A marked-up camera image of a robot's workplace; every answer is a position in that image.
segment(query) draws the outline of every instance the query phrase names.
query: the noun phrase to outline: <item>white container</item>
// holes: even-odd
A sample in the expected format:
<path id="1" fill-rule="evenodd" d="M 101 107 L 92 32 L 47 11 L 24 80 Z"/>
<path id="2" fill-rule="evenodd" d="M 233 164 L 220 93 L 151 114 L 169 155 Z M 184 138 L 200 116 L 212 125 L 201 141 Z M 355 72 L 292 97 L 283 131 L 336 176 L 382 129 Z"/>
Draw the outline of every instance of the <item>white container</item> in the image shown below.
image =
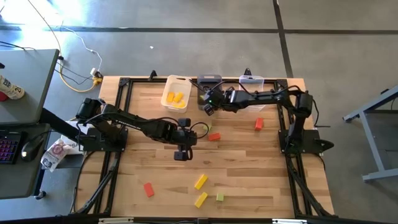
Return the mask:
<path id="1" fill-rule="evenodd" d="M 239 83 L 251 93 L 254 93 L 255 91 L 264 91 L 264 78 L 260 76 L 241 75 L 239 77 Z M 252 105 L 248 106 L 246 109 L 260 111 L 264 107 L 265 105 Z"/>
<path id="2" fill-rule="evenodd" d="M 169 75 L 167 77 L 166 85 L 164 86 L 162 100 L 160 103 L 169 111 L 177 113 L 185 113 L 188 109 L 189 95 L 191 94 L 192 84 L 189 82 L 191 78 L 181 77 L 178 75 Z M 167 95 L 170 92 L 174 92 L 176 95 L 178 93 L 183 93 L 182 100 L 185 101 L 185 107 L 178 108 L 172 105 L 172 103 L 167 102 Z"/>

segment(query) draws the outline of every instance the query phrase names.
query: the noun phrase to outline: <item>keyboard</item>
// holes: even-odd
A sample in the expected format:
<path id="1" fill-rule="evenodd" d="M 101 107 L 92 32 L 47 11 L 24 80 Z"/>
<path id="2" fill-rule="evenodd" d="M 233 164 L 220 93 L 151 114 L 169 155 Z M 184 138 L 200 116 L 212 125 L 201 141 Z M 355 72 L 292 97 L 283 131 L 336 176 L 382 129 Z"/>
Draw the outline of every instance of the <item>keyboard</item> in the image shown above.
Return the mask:
<path id="1" fill-rule="evenodd" d="M 0 133 L 0 164 L 14 164 L 20 151 L 22 133 Z"/>

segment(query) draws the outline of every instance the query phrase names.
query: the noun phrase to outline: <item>gray floor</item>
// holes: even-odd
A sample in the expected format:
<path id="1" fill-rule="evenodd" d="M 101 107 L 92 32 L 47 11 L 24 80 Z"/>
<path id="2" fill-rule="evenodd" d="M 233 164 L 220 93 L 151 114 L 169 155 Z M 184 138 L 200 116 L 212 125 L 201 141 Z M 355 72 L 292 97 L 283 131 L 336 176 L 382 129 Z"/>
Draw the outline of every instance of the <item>gray floor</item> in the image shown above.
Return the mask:
<path id="1" fill-rule="evenodd" d="M 277 27 L 271 0 L 51 2 L 59 12 L 44 16 L 55 26 L 63 21 L 68 26 L 93 27 Z M 279 4 L 286 29 L 397 29 L 397 1 L 279 0 Z M 6 6 L 4 10 L 15 9 Z M 32 8 L 28 5 L 23 10 Z M 13 20 L 4 16 L 3 23 L 43 25 L 37 15 L 31 16 Z M 155 69 L 159 75 L 239 76 L 250 67 L 255 75 L 286 76 L 278 34 L 79 34 L 89 48 L 103 56 L 104 75 L 148 75 Z M 88 75 L 92 67 L 98 66 L 98 58 L 87 52 L 73 34 L 56 35 L 72 70 Z M 361 175 L 376 171 L 376 165 L 360 121 L 345 124 L 341 119 L 384 89 L 398 85 L 398 36 L 289 34 L 286 39 L 294 77 L 305 79 L 318 102 L 319 123 L 332 126 L 320 132 L 322 138 L 335 143 L 324 158 L 336 214 L 398 222 L 398 178 L 363 183 Z M 1 31 L 0 40 L 38 49 L 57 47 L 50 32 L 26 27 L 22 32 Z M 89 83 L 79 86 L 87 87 Z M 82 99 L 98 96 L 98 90 L 75 93 L 55 73 L 45 107 L 70 119 Z M 44 200 L 1 200 L 0 220 L 67 214 L 76 172 L 69 169 L 46 173 L 43 189 L 49 196 Z"/>

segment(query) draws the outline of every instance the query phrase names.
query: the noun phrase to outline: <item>butcher block table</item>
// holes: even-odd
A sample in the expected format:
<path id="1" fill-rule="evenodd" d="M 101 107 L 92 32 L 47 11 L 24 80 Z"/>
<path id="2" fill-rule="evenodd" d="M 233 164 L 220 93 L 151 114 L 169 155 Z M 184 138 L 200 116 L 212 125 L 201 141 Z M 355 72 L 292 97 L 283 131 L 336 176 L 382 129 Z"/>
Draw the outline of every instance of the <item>butcher block table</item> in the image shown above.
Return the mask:
<path id="1" fill-rule="evenodd" d="M 99 97 L 113 105 L 120 78 L 105 77 Z M 305 90 L 303 79 L 287 80 L 289 86 L 297 85 Z M 265 105 L 262 111 L 216 111 L 212 116 L 207 116 L 198 109 L 197 89 L 192 86 L 187 112 L 173 113 L 166 111 L 160 104 L 164 85 L 134 83 L 129 112 L 147 119 L 170 116 L 190 118 L 192 124 L 202 121 L 211 125 L 210 133 L 220 133 L 221 139 L 208 141 L 207 136 L 199 139 L 198 144 L 192 147 L 193 159 L 182 162 L 173 159 L 177 146 L 155 142 L 140 131 L 129 129 L 126 150 L 121 156 L 111 216 L 293 218 L 286 161 L 279 149 L 277 133 L 280 128 L 276 105 Z M 224 89 L 229 86 L 238 89 L 237 84 L 223 84 Z M 271 88 L 272 85 L 264 85 L 264 91 Z M 121 108 L 124 108 L 125 95 Z M 254 130 L 257 118 L 264 118 L 261 131 Z M 305 129 L 312 127 L 311 117 L 306 120 Z M 195 126 L 194 130 L 198 136 L 205 133 L 200 125 Z M 103 152 L 96 152 L 87 160 L 78 186 L 77 209 L 97 188 L 103 157 Z M 303 154 L 302 157 L 308 188 L 322 206 L 333 213 L 321 160 L 309 154 Z M 194 185 L 202 174 L 206 174 L 208 180 L 197 190 Z M 150 198 L 144 191 L 144 184 L 148 182 L 152 183 L 155 192 Z M 108 191 L 107 187 L 101 204 L 103 208 Z M 196 208 L 194 204 L 202 192 L 206 192 L 208 197 L 200 208 Z M 217 193 L 224 194 L 223 202 L 216 201 Z M 302 193 L 300 190 L 297 193 L 300 208 L 304 211 Z"/>

